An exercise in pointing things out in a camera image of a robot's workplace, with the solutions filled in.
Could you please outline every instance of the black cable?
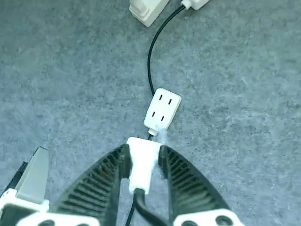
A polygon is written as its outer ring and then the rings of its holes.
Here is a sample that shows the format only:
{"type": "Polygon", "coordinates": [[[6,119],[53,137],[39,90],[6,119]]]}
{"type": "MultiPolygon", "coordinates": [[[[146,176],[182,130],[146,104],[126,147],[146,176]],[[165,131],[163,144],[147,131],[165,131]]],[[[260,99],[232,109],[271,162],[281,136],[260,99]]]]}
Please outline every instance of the black cable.
{"type": "MultiPolygon", "coordinates": [[[[153,137],[153,135],[149,134],[148,140],[151,140],[152,137],[153,137]]],[[[132,206],[131,206],[130,212],[128,213],[128,217],[127,217],[125,226],[130,226],[134,211],[135,211],[135,197],[133,197],[132,206]]]]}
{"type": "Polygon", "coordinates": [[[185,9],[185,6],[181,5],[178,9],[176,9],[165,21],[164,23],[160,26],[159,30],[157,31],[157,33],[155,34],[151,45],[150,45],[150,49],[149,49],[149,53],[147,56],[147,75],[149,77],[149,84],[150,84],[150,90],[151,90],[151,94],[154,96],[155,94],[155,89],[154,86],[152,84],[152,80],[151,80],[151,52],[152,49],[154,48],[155,42],[158,38],[158,36],[160,35],[161,31],[164,29],[164,27],[168,24],[169,21],[171,21],[172,18],[174,18],[178,13],[180,13],[182,10],[185,9]]]}
{"type": "Polygon", "coordinates": [[[146,221],[148,221],[153,226],[170,226],[167,220],[162,219],[155,213],[148,210],[145,205],[145,191],[136,188],[134,191],[134,201],[137,211],[146,221]]]}
{"type": "Polygon", "coordinates": [[[148,140],[151,140],[151,138],[153,137],[152,134],[149,134],[149,138],[147,138],[148,140]]]}

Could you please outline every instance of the white outlet adapter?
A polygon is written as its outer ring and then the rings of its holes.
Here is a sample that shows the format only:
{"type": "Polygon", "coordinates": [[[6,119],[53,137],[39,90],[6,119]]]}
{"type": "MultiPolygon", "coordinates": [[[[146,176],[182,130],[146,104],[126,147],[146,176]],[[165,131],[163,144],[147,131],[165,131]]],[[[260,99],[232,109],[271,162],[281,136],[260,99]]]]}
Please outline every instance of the white outlet adapter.
{"type": "Polygon", "coordinates": [[[130,0],[129,10],[141,23],[149,27],[169,0],[130,0]]]}
{"type": "Polygon", "coordinates": [[[149,134],[156,136],[161,129],[168,129],[182,98],[166,89],[156,90],[147,110],[144,125],[149,128],[149,134]]]}

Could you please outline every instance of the electrical outlet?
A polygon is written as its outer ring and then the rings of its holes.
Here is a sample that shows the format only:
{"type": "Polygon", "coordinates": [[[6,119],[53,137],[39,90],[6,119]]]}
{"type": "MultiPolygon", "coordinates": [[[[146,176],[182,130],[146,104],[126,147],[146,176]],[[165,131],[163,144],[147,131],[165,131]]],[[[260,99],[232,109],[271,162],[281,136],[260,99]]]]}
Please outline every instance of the electrical outlet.
{"type": "Polygon", "coordinates": [[[149,128],[150,134],[156,136],[159,130],[168,129],[181,100],[179,95],[166,89],[156,90],[144,119],[144,125],[149,128]]]}

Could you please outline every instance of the ribbed rubber pad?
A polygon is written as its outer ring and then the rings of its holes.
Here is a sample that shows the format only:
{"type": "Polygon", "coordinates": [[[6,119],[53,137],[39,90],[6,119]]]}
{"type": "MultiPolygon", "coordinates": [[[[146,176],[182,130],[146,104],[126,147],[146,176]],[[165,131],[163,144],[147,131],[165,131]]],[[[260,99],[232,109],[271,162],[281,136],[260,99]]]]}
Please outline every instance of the ribbed rubber pad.
{"type": "Polygon", "coordinates": [[[22,165],[20,166],[20,168],[18,169],[18,171],[15,173],[14,177],[11,179],[10,183],[7,185],[7,187],[4,189],[4,191],[2,192],[1,195],[3,195],[3,193],[8,190],[9,188],[15,188],[16,185],[18,184],[19,180],[21,179],[26,167],[27,167],[28,163],[27,162],[23,162],[22,165]]]}
{"type": "Polygon", "coordinates": [[[205,176],[173,149],[161,147],[159,165],[168,180],[171,222],[180,214],[229,209],[205,176]]]}
{"type": "Polygon", "coordinates": [[[52,212],[95,217],[115,226],[122,178],[131,168],[128,145],[110,152],[80,176],[60,197],[52,212]]]}

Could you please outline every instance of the white plug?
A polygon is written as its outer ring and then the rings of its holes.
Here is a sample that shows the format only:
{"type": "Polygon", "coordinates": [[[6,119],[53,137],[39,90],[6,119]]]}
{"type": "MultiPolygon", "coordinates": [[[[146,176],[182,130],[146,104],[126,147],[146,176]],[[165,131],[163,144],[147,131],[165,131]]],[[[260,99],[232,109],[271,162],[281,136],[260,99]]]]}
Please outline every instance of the white plug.
{"type": "Polygon", "coordinates": [[[149,128],[149,134],[156,136],[161,129],[168,129],[182,98],[166,89],[156,90],[147,110],[144,125],[149,128]]]}
{"type": "Polygon", "coordinates": [[[181,4],[185,6],[186,9],[192,7],[194,10],[202,8],[209,0],[182,0],[181,4]]]}
{"type": "Polygon", "coordinates": [[[149,27],[169,0],[130,0],[129,10],[141,23],[149,27]]]}
{"type": "Polygon", "coordinates": [[[158,164],[161,143],[130,137],[127,140],[130,148],[132,170],[129,191],[134,193],[136,188],[143,189],[145,194],[149,193],[151,185],[152,170],[158,164]]]}

